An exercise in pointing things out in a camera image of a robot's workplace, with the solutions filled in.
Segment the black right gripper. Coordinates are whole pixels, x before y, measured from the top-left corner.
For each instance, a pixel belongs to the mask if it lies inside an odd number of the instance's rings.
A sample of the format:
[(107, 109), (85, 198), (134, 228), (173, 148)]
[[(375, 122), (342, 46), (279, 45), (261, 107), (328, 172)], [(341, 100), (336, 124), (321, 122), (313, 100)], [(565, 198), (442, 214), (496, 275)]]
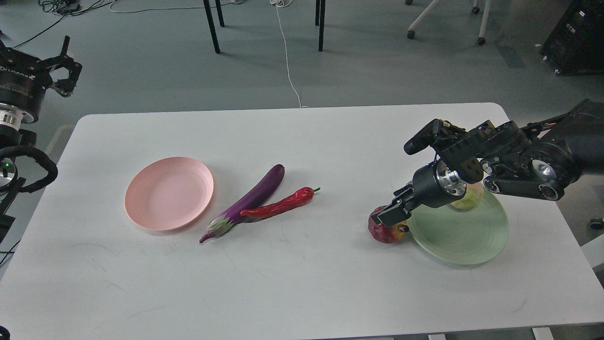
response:
[(414, 172), (412, 180), (394, 192), (394, 202), (371, 214), (371, 220), (387, 228), (408, 220), (412, 209), (423, 205), (445, 206), (464, 198), (467, 183), (445, 163), (430, 163)]

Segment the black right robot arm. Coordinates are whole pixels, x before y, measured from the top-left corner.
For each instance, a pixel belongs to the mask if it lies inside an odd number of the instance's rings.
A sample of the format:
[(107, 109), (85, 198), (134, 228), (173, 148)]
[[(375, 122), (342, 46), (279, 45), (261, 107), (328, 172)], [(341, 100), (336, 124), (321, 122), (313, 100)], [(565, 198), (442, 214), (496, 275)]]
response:
[(471, 130), (442, 119), (427, 123), (404, 146), (409, 155), (434, 149), (435, 159), (418, 169), (391, 203), (370, 220), (392, 227), (417, 207), (442, 207), (482, 183), (494, 194), (556, 202), (584, 174), (602, 174), (604, 106), (589, 99), (565, 114), (518, 127), (489, 120)]

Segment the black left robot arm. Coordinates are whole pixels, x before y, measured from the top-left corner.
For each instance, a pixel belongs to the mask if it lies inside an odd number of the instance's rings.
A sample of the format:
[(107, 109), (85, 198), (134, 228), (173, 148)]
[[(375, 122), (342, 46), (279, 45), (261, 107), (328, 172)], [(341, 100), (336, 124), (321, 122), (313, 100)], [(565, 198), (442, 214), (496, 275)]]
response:
[[(63, 40), (58, 56), (47, 59), (1, 45), (0, 58), (0, 237), (11, 229), (14, 217), (7, 211), (18, 194), (37, 192), (58, 177), (58, 166), (36, 147), (37, 135), (22, 128), (39, 120), (43, 99), (48, 90), (64, 98), (73, 94), (82, 65), (68, 54), (70, 37)], [(35, 161), (46, 175), (30, 184), (21, 177), (17, 158)]]

